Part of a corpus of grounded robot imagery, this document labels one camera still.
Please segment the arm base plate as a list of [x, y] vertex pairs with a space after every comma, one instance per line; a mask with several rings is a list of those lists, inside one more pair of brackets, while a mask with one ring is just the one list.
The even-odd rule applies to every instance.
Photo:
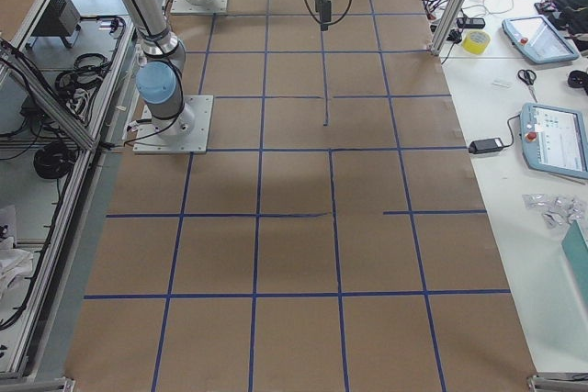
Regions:
[[170, 13], [184, 16], [226, 15], [228, 3], [229, 0], [173, 0]]
[[213, 110], [212, 95], [186, 95], [183, 112], [175, 123], [157, 118], [140, 125], [138, 141], [133, 143], [135, 154], [183, 154], [207, 152], [209, 129]]

